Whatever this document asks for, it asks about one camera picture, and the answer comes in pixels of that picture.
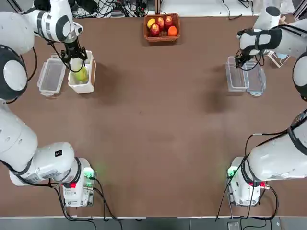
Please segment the yellow fruit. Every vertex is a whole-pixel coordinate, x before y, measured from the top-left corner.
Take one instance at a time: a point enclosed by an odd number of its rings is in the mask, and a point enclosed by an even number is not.
[[[147,23],[148,29],[150,29],[150,27],[152,27],[153,24],[155,24],[155,19],[154,18],[149,19],[149,21]]]
[[[84,66],[81,68],[79,72],[74,73],[74,76],[78,81],[81,81],[82,83],[88,82],[87,70]]]

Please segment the brown table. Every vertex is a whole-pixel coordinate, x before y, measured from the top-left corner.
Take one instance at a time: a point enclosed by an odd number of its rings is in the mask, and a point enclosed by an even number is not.
[[[98,171],[106,198],[118,216],[214,216],[232,159],[244,155],[249,134],[285,129],[306,106],[292,83],[290,59],[270,66],[267,89],[255,98],[227,92],[225,62],[238,50],[236,32],[255,18],[182,18],[182,36],[172,46],[150,46],[142,19],[88,19],[82,46],[97,62],[95,91],[77,95],[63,82],[61,95],[47,99],[36,86],[10,108],[38,136],[39,145],[68,141],[75,155]],[[52,49],[35,44],[41,69]],[[28,71],[33,53],[25,55]],[[249,149],[262,141],[254,138]],[[0,216],[62,215],[54,191],[16,187],[0,166]],[[280,216],[306,216],[307,180],[270,183],[278,192]],[[267,192],[251,215],[269,216]],[[70,211],[101,216],[102,202]],[[235,208],[246,215],[246,208]],[[227,199],[221,215],[230,215]]]

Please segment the white robotic arm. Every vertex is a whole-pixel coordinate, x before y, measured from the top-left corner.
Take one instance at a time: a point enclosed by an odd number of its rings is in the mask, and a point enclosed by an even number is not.
[[[64,43],[66,51],[60,58],[66,66],[74,60],[71,71],[78,72],[87,59],[78,42],[83,28],[72,20],[67,0],[50,0],[50,5],[50,12],[35,8],[21,13],[0,12],[0,98],[14,99],[24,93],[27,74],[19,55],[33,48],[35,35],[51,45]]]
[[[242,67],[246,61],[265,50],[294,56],[297,61],[293,69],[293,81],[301,97],[306,100],[307,19],[278,26],[276,22],[272,23],[276,15],[269,17],[268,13],[259,16],[253,29],[237,33],[241,51],[236,56],[237,67]],[[263,23],[263,18],[271,20]],[[260,182],[307,177],[306,116],[304,111],[287,130],[253,148],[246,160],[243,157],[233,160],[228,172],[233,174],[237,170],[230,182],[230,199],[235,205],[256,205],[260,197]]]
[[[87,58],[77,40],[83,28],[72,21],[67,0],[50,0],[50,4],[50,13],[35,9],[23,14],[0,12],[0,162],[10,170],[15,185],[37,185],[53,179],[64,185],[67,206],[87,206],[93,194],[89,177],[94,176],[89,162],[75,158],[67,142],[38,148],[36,134],[5,103],[26,89],[27,74],[19,55],[33,48],[35,35],[49,42],[63,42],[64,63]]]
[[[237,66],[242,67],[253,56],[266,50],[296,57],[293,81],[301,97],[305,100],[307,98],[307,77],[305,75],[305,66],[307,64],[307,19],[288,25],[278,25],[280,14],[277,16],[276,12],[279,10],[272,6],[267,8],[273,8],[274,10],[262,13],[253,29],[245,29],[237,33],[237,37],[240,39],[241,51],[241,55],[236,57]]]

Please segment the orange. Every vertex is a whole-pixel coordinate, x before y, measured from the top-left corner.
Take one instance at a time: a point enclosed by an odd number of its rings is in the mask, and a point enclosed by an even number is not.
[[[170,26],[167,31],[167,36],[177,36],[177,28],[175,26]]]

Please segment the fruit basket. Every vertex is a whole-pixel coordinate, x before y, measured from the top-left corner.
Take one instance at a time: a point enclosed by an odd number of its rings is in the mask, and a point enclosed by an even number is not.
[[[167,30],[162,30],[159,32],[158,36],[151,36],[150,30],[147,27],[147,23],[150,19],[154,18],[156,21],[159,17],[162,17],[164,21],[167,16],[171,16],[173,18],[173,25],[177,28],[176,36],[167,36]],[[180,19],[177,13],[169,13],[169,14],[156,14],[156,15],[146,15],[144,17],[144,38],[149,42],[174,42],[178,38],[180,38]]]

